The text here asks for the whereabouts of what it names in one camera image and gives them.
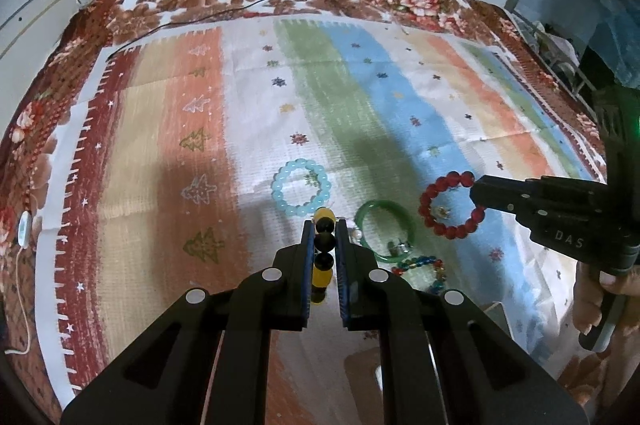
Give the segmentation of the person right hand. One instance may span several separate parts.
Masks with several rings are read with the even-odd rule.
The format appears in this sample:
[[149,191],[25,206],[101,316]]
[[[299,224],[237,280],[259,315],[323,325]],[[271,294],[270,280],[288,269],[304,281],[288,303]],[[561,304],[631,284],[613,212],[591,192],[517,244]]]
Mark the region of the person right hand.
[[611,354],[600,396],[602,408],[612,405],[639,365],[639,267],[634,266],[623,277],[601,272],[596,281],[587,265],[577,263],[573,322],[579,332],[587,334],[600,323],[605,293],[628,299],[608,349]]

